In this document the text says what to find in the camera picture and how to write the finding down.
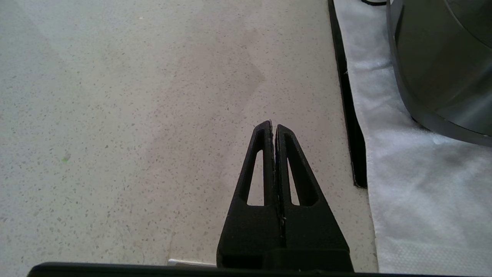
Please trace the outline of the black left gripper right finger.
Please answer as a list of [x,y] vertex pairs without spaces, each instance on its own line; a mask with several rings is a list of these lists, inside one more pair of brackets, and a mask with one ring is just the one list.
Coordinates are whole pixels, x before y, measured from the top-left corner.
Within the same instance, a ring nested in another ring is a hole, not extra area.
[[351,272],[350,249],[295,134],[278,125],[275,181],[281,246],[269,251],[269,268]]

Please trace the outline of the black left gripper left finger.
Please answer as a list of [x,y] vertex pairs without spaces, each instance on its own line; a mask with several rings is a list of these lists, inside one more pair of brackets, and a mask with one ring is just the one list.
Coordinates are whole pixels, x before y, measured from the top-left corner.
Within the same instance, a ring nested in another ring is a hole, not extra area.
[[[263,205],[248,204],[256,156],[262,151]],[[238,182],[220,235],[218,268],[262,269],[267,252],[281,247],[275,180],[274,142],[271,121],[257,125],[252,133]]]

